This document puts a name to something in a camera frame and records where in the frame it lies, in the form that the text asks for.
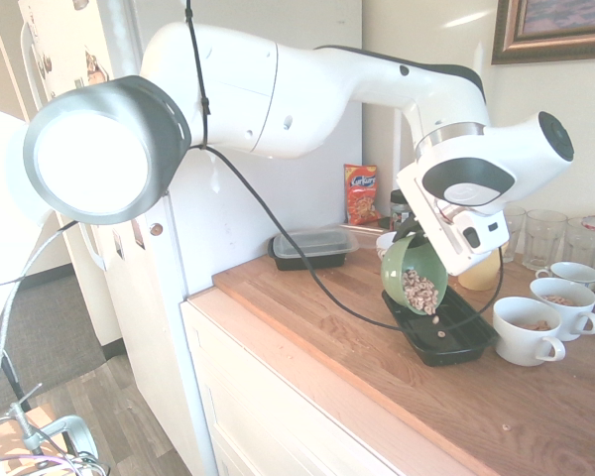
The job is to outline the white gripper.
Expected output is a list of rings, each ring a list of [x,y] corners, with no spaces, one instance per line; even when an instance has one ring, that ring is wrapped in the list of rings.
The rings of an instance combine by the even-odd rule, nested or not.
[[[500,246],[500,212],[487,215],[436,200],[422,188],[416,163],[399,171],[397,184],[416,221],[403,222],[394,241],[412,236],[412,249],[430,242],[449,275],[461,275]]]

